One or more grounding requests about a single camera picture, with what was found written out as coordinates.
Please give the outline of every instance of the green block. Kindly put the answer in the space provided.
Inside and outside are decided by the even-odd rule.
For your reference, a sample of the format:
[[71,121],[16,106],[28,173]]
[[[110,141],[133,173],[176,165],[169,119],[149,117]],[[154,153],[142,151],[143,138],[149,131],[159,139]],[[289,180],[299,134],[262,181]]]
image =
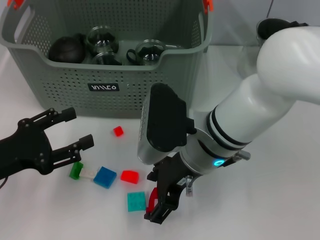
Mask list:
[[146,210],[146,196],[145,192],[130,192],[128,198],[128,212],[145,211]]
[[77,161],[73,164],[72,168],[71,168],[71,172],[69,174],[69,177],[74,179],[74,180],[78,180],[79,179],[79,174],[81,172],[81,169],[84,167],[84,165]]

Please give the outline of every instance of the small red cube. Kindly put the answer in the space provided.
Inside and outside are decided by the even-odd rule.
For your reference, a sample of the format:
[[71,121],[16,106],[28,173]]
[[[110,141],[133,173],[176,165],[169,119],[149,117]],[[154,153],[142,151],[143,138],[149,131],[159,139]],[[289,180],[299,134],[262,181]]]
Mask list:
[[123,171],[121,174],[121,180],[128,183],[137,184],[139,181],[139,173],[131,170]]
[[117,126],[115,129],[113,129],[113,132],[117,137],[121,137],[124,134],[124,130],[121,126]]

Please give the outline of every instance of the gray plastic basket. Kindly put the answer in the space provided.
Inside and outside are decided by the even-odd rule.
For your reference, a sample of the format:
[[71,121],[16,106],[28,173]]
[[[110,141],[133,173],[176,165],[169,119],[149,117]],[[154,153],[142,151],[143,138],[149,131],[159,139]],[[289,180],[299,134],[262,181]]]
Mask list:
[[[27,9],[30,15],[15,32]],[[154,66],[103,66],[47,59],[51,44],[63,36],[112,27],[119,55],[139,42],[157,39],[185,49],[166,50]],[[6,46],[33,93],[45,108],[74,107],[78,114],[139,118],[151,85],[168,84],[189,105],[201,57],[211,41],[213,12],[203,0],[25,0],[6,7],[0,43]],[[119,91],[90,91],[88,84],[118,84]]]

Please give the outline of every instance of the glass mug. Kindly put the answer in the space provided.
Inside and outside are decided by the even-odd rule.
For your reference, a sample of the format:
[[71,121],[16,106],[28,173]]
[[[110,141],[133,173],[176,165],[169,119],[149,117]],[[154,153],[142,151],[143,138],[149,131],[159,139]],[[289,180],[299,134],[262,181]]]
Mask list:
[[96,26],[86,36],[87,48],[92,56],[119,50],[119,42],[116,34],[109,26]]
[[[152,66],[156,65],[161,57],[161,54],[166,50],[166,46],[158,40],[144,40],[135,50],[129,49],[126,53],[126,58],[130,63],[137,66]],[[135,55],[135,59],[129,56],[129,53]]]
[[92,64],[95,65],[115,65],[123,66],[124,63],[114,52],[99,53],[92,59]]

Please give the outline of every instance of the blue block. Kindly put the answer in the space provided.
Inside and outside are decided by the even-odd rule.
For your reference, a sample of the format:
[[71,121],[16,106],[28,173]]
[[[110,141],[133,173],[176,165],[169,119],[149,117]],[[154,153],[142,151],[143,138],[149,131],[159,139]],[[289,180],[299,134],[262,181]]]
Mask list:
[[117,173],[111,171],[105,167],[101,167],[98,173],[96,174],[95,178],[93,179],[94,183],[108,189],[110,188],[111,184],[116,179]]
[[146,196],[145,192],[130,192],[128,193],[128,212],[145,211]]

